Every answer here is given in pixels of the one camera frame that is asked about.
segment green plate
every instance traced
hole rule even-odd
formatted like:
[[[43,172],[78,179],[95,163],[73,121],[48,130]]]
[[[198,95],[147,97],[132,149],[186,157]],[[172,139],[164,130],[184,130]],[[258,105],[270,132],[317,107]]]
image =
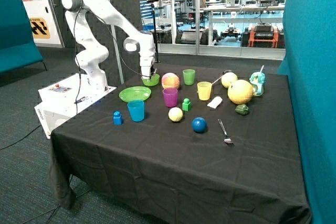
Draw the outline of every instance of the green plate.
[[[134,100],[144,101],[149,98],[152,91],[149,88],[136,86],[124,89],[119,93],[119,97],[124,102],[130,102]]]

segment metal fork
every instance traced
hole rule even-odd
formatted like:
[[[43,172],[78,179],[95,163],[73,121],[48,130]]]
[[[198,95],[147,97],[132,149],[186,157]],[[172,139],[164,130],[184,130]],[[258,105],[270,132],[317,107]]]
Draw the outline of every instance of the metal fork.
[[[219,122],[220,126],[222,127],[222,130],[224,131],[224,134],[225,134],[224,142],[225,142],[228,146],[234,146],[234,143],[232,142],[232,140],[227,136],[226,130],[225,130],[225,128],[224,128],[224,125],[223,125],[221,119],[218,119],[218,122]]]

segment yellow cup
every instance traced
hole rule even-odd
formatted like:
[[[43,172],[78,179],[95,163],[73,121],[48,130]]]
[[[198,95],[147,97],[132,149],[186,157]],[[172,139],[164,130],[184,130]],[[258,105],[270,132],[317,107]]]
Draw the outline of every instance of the yellow cup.
[[[201,81],[197,84],[198,98],[202,101],[210,99],[212,84],[207,81]]]

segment teal chair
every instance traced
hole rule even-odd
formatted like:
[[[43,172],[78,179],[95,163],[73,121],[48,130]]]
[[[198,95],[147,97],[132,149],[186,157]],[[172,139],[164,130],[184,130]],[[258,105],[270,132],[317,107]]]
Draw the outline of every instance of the teal chair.
[[[336,223],[335,0],[286,0],[286,56],[313,224]]]
[[[0,0],[0,7],[0,73],[43,62],[22,0]]]

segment purple cup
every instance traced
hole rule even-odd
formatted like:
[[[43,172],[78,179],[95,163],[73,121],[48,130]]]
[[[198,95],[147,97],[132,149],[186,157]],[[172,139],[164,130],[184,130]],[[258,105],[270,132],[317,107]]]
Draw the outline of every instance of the purple cup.
[[[167,107],[172,108],[177,105],[177,89],[176,88],[167,88],[163,91],[164,103]]]

